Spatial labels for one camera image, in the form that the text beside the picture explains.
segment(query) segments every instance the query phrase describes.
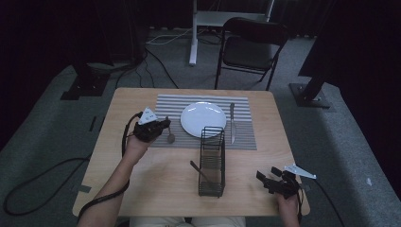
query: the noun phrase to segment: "striped placemat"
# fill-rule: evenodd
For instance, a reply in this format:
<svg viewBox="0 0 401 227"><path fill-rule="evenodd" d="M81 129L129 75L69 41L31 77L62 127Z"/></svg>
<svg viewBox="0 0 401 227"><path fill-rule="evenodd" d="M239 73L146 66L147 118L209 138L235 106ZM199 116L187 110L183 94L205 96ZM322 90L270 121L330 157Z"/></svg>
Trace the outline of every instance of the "striped placemat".
<svg viewBox="0 0 401 227"><path fill-rule="evenodd" d="M189 104L195 102L210 102L218 105L226 114L227 124L224 129L226 149L257 150L254 139L253 123L250 105L247 97L241 96L183 96L183 95L158 95L154 113L159 120L166 116L171 120L171 132L176 140L168 144L168 130L153 142L156 148L201 148L201 139L187 133L181 125L181 113ZM234 121L236 125L235 142L231 144L230 103L235 103Z"/></svg>

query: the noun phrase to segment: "metal wire basket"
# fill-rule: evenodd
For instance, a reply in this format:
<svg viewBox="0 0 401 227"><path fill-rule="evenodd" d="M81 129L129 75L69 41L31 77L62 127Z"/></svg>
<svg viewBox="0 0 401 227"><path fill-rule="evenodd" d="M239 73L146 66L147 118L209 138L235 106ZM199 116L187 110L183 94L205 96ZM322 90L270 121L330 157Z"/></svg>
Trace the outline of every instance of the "metal wire basket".
<svg viewBox="0 0 401 227"><path fill-rule="evenodd" d="M222 127L205 127L200 139L199 195L221 197L224 187L224 129Z"/></svg>

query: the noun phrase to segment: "chair backrest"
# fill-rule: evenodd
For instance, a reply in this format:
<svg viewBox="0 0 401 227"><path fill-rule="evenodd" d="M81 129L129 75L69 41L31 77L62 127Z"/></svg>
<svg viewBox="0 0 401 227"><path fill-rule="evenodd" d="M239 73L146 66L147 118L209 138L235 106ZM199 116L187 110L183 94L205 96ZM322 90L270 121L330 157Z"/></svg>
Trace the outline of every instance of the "chair backrest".
<svg viewBox="0 0 401 227"><path fill-rule="evenodd" d="M289 37L287 27L284 25L242 17L229 19L223 26L223 34L225 31L230 31L251 42L280 46L283 46Z"/></svg>

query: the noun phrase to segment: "metal stand base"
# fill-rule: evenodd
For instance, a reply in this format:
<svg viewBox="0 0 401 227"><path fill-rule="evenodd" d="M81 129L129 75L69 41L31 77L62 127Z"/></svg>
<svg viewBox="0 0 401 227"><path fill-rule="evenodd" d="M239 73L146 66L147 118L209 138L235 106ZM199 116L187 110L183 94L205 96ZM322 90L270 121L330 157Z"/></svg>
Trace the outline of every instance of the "metal stand base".
<svg viewBox="0 0 401 227"><path fill-rule="evenodd" d="M80 96L102 96L110 75L98 77L91 87L82 87L76 77L68 92L64 92L60 100L78 100Z"/></svg>
<svg viewBox="0 0 401 227"><path fill-rule="evenodd" d="M307 101L302 96L304 88L306 84L302 83L290 83L289 88L292 91L292 94L295 97L295 101L297 105L300 107L315 107L315 108L324 108L329 109L330 103L326 100L322 91L319 91L318 95L311 101Z"/></svg>

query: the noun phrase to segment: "person's right hand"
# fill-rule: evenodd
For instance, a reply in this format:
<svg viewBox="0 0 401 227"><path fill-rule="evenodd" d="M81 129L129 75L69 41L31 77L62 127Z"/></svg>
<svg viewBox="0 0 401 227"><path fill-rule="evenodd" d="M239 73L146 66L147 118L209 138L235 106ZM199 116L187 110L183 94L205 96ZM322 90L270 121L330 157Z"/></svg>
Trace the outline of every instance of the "person's right hand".
<svg viewBox="0 0 401 227"><path fill-rule="evenodd" d="M274 193L277 198L281 220L286 227L298 227L298 198L293 195L285 199L280 193Z"/></svg>

